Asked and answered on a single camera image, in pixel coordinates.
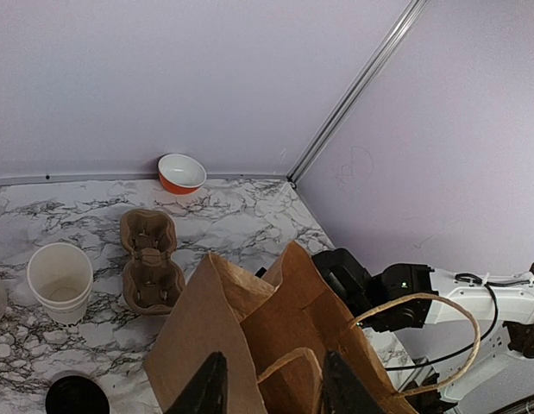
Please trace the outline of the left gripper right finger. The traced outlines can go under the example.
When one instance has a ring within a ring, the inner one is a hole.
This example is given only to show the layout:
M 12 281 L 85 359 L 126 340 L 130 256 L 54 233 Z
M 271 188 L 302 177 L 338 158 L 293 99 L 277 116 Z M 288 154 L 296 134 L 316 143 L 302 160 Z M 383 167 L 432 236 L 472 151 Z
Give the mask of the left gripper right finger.
M 330 414 L 382 414 L 353 369 L 336 351 L 329 351 L 323 366 L 323 410 Z

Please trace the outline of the brown cardboard box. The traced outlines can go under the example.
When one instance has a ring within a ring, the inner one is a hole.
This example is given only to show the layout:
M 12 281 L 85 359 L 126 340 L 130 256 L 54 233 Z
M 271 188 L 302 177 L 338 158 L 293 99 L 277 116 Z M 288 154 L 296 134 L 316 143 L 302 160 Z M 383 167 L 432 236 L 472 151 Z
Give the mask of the brown cardboard box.
M 324 357 L 336 351 L 383 413 L 412 412 L 409 392 L 393 387 L 360 324 L 296 242 L 262 277 L 207 254 L 143 366 L 164 412 L 220 351 L 227 413 L 324 413 Z

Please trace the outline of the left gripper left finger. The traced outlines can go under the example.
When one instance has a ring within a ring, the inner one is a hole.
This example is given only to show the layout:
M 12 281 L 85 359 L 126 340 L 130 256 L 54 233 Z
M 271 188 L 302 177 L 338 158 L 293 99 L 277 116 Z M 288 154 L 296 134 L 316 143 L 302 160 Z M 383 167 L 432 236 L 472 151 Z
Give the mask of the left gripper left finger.
M 228 363 L 222 352 L 211 353 L 198 368 L 166 414 L 226 414 Z

